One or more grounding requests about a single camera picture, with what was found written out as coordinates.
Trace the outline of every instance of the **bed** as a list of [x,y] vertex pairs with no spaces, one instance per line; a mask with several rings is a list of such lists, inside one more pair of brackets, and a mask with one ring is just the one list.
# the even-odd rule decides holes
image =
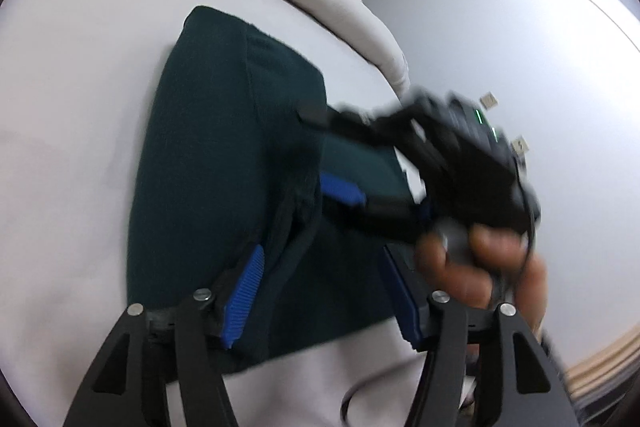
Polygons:
[[[329,103],[397,100],[378,68],[285,0],[5,0],[0,367],[39,427],[62,425],[126,305],[127,217],[148,110],[198,5],[236,15],[308,58],[324,75]],[[243,427],[338,425],[351,385],[411,356],[389,321],[227,385]],[[175,387],[169,397],[179,402]],[[390,421],[404,407],[388,411],[398,414]],[[179,407],[172,415],[181,425]]]

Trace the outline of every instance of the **ribbed blue pad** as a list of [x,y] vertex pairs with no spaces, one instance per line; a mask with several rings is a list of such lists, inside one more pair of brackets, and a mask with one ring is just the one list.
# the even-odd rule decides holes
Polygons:
[[380,277],[382,277],[382,283],[386,288],[386,293],[389,295],[391,307],[394,310],[394,315],[398,321],[402,337],[411,343],[414,349],[417,349],[422,340],[418,308],[387,247],[384,247],[380,252],[378,268],[380,270]]
[[231,348],[240,338],[251,307],[254,305],[255,294],[260,286],[264,273],[264,250],[260,245],[255,247],[238,283],[225,305],[225,320],[222,326],[220,340],[225,349]]
[[367,197],[355,183],[345,181],[328,172],[320,172],[320,191],[323,196],[349,206],[367,203]]

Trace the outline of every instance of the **silver screw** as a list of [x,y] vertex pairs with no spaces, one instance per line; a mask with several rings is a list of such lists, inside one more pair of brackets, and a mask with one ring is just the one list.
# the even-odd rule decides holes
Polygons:
[[431,294],[431,297],[433,298],[434,301],[439,302],[440,304],[447,303],[451,300],[451,297],[449,297],[449,294],[442,290],[434,291]]
[[209,288],[200,288],[193,292],[193,298],[198,302],[208,301],[211,298],[211,290]]
[[127,308],[127,314],[131,315],[132,317],[137,317],[144,310],[145,310],[145,307],[142,304],[136,302],[136,303],[133,303],[132,305],[129,305],[129,307]]
[[502,315],[507,315],[507,317],[513,317],[513,315],[516,314],[516,308],[513,304],[505,302],[504,304],[500,305],[500,313]]

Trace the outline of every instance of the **dark green garment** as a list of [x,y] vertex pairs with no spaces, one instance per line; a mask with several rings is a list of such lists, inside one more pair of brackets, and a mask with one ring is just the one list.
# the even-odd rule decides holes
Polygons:
[[225,372],[328,341],[391,314],[375,255],[383,239],[321,215],[322,168],[364,191],[410,197],[392,150],[303,126],[324,104],[319,71],[238,18],[197,7],[162,72],[129,223],[129,302],[176,305],[235,264],[246,241],[265,270]]

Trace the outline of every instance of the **white bed sheet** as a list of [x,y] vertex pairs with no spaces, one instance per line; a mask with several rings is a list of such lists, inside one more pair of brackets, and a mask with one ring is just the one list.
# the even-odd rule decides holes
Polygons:
[[[148,108],[199,4],[305,55],[324,74],[331,103],[394,100],[377,68],[284,0],[5,0],[0,367],[40,427],[62,425],[126,304],[127,219]],[[387,322],[228,378],[228,388],[242,427],[338,425],[340,399],[354,382],[411,355]],[[399,398],[401,410],[412,392]],[[175,387],[170,401],[178,402]]]

